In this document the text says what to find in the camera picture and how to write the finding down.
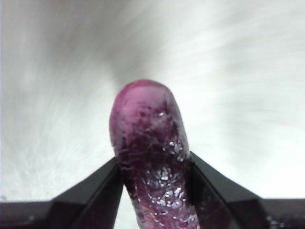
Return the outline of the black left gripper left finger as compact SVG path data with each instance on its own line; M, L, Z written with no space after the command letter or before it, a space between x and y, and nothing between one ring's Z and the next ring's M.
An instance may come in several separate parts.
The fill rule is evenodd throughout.
M2 229L112 229L122 195L115 158L49 201L2 202Z

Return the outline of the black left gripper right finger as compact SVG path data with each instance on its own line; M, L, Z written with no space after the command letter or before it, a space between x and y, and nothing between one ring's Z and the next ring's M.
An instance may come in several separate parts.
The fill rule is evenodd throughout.
M303 229L304 199L265 199L191 153L192 199L202 229Z

